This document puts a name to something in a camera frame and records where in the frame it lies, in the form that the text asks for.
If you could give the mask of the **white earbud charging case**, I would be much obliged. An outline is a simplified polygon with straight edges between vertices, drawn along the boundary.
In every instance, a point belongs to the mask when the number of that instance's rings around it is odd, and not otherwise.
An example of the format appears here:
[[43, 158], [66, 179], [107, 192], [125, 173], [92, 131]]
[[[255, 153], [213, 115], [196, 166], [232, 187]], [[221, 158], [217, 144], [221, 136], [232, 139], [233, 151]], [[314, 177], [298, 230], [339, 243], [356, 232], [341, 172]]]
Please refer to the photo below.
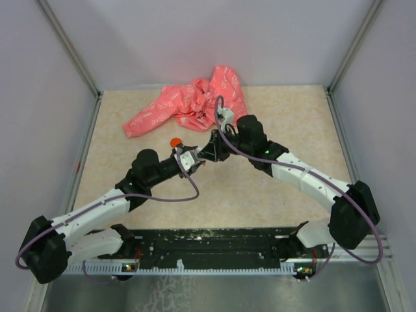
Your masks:
[[200, 153], [202, 152], [202, 149], [198, 148], [198, 149], [196, 149], [194, 152], [195, 152], [195, 155], [196, 155], [197, 157], [199, 157], [199, 156], [200, 156]]

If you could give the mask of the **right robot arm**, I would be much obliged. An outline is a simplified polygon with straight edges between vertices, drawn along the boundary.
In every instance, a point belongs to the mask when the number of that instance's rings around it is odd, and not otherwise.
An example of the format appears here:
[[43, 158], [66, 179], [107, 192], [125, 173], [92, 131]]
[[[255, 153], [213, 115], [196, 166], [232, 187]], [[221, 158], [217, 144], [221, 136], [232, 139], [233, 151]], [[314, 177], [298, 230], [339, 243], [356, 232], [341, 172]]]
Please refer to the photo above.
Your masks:
[[226, 160], [230, 155], [248, 156], [254, 168], [285, 181], [312, 197], [328, 210], [330, 217], [305, 222], [290, 241], [291, 252], [305, 257], [319, 244], [337, 243], [354, 250], [380, 221], [370, 187], [324, 175], [302, 162], [285, 146], [269, 140], [254, 115], [237, 120], [237, 130], [222, 126], [211, 132], [209, 143], [198, 153], [207, 161]]

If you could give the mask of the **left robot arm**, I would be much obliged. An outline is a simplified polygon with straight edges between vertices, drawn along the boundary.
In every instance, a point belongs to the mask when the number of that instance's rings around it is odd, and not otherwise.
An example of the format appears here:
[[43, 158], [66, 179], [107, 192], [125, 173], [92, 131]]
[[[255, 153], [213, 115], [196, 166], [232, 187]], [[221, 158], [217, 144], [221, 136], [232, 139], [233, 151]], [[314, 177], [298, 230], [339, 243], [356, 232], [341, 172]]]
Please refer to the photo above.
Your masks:
[[143, 149], [126, 176], [92, 203], [48, 220], [34, 219], [25, 235], [15, 264], [30, 270], [41, 284], [57, 279], [69, 266], [101, 255], [126, 258], [135, 250], [129, 230], [116, 224], [103, 231], [98, 226], [154, 200], [151, 189], [174, 176], [190, 178], [205, 161], [201, 148], [178, 144], [169, 158], [161, 161], [156, 151]]

